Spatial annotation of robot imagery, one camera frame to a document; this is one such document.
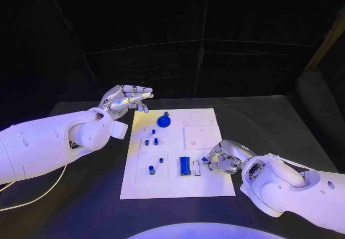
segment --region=robotic hand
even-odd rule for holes
[[[142,100],[152,88],[116,86],[99,107],[38,119],[0,132],[0,184],[51,172],[81,156],[102,149],[110,136],[123,139],[128,125],[116,121],[129,108],[149,112]]]
[[[258,156],[232,140],[220,142],[203,161],[211,170],[229,174],[243,169],[240,189],[271,216],[295,212],[320,227],[345,234],[345,175],[317,171],[273,154]],[[299,173],[285,162],[308,171]]]

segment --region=black table surface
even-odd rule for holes
[[[89,110],[97,102],[58,103],[51,115]],[[146,100],[152,110],[214,108],[224,139],[273,153],[311,168],[337,168],[285,96]],[[265,214],[240,191],[242,175],[233,175],[234,197],[120,200],[135,110],[119,119],[129,124],[125,140],[67,166],[50,194],[34,204],[0,212],[0,238],[123,239],[157,227],[191,222],[234,224],[285,238],[345,238],[315,226],[295,213]],[[0,207],[38,198],[61,174],[19,181],[0,194]]]

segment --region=white base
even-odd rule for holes
[[[172,123],[167,128],[158,126],[165,110],[135,113],[120,199],[236,196],[230,174],[210,171],[201,160],[221,142],[214,109],[168,112]],[[145,145],[146,139],[151,139],[149,146]],[[184,156],[190,157],[191,176],[181,176],[180,158]],[[200,176],[194,170],[197,160]],[[155,175],[149,174],[151,165]]]

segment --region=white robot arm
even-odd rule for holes
[[[102,149],[110,136],[123,139],[128,125],[119,121],[129,108],[149,112],[142,100],[152,88],[116,86],[89,111],[38,119],[0,132],[0,184],[51,172]]]
[[[320,227],[345,234],[345,175],[317,171],[273,154],[258,156],[232,140],[220,142],[203,161],[211,170],[229,174],[243,169],[242,191],[271,216],[295,212]],[[285,162],[310,170],[299,173]]]

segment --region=blue object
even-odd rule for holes
[[[155,175],[155,173],[157,173],[154,166],[149,167],[149,173],[151,173],[151,175]]]
[[[180,158],[181,176],[191,175],[190,157]]]
[[[206,157],[203,158],[203,161],[204,161],[204,162],[208,161]],[[208,169],[210,169],[211,171],[214,170],[213,168],[208,168]]]
[[[158,125],[162,128],[165,128],[171,125],[171,118],[170,118],[170,113],[168,112],[165,112],[165,115],[159,117]]]

